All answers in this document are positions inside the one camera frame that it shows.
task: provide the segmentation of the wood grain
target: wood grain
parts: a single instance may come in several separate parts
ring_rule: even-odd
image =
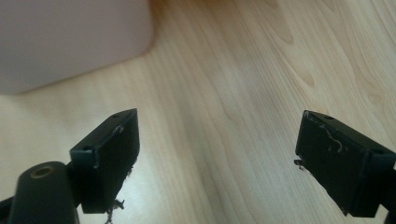
[[[292,161],[305,109],[396,149],[395,1],[156,0],[152,11],[144,55],[0,96],[0,198],[136,107],[141,155],[115,223],[383,222],[383,207],[344,217]]]

